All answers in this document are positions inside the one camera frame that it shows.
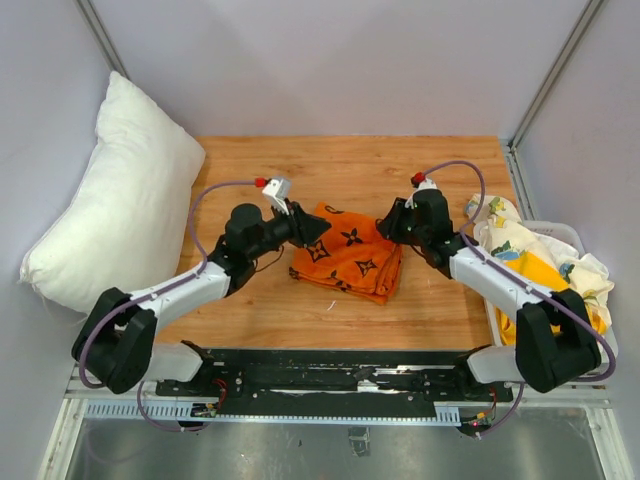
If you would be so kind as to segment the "orange patterned pillowcase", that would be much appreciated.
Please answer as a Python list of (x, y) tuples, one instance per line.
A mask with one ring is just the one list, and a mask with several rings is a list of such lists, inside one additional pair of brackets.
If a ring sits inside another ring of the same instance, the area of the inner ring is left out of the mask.
[(314, 214), (331, 228), (294, 252), (290, 277), (386, 304), (399, 285), (402, 247), (383, 238), (370, 216), (325, 202), (317, 204)]

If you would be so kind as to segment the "white pillow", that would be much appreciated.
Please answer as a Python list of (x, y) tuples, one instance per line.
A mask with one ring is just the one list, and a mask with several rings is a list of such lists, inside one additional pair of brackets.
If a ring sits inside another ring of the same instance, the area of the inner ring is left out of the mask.
[(202, 146), (139, 87), (109, 76), (97, 143), (72, 201), (25, 254), (19, 279), (63, 307), (89, 313), (117, 287), (174, 276)]

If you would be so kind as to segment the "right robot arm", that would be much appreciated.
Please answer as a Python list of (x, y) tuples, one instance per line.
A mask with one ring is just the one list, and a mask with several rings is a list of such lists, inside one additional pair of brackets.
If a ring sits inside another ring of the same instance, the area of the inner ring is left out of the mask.
[(440, 190), (396, 198), (377, 230), (416, 249), (430, 267), (481, 295), (516, 326), (513, 345), (479, 347), (464, 356), (463, 368), (452, 377), (460, 397), (477, 399), (494, 382), (525, 383), (547, 393), (594, 377), (602, 354), (579, 294), (526, 279), (455, 231)]

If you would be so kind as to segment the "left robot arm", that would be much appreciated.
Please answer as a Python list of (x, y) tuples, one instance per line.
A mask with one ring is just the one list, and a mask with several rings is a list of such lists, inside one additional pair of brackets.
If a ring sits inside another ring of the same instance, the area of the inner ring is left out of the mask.
[(207, 393), (214, 371), (205, 365), (204, 351), (186, 341), (158, 345), (156, 334), (241, 289), (261, 256), (286, 243), (311, 246), (330, 227), (296, 202), (286, 202), (270, 220), (264, 220), (254, 204), (235, 207), (215, 249), (198, 266), (144, 290), (110, 288), (100, 295), (72, 347), (81, 382), (122, 394), (144, 381), (176, 380), (192, 395)]

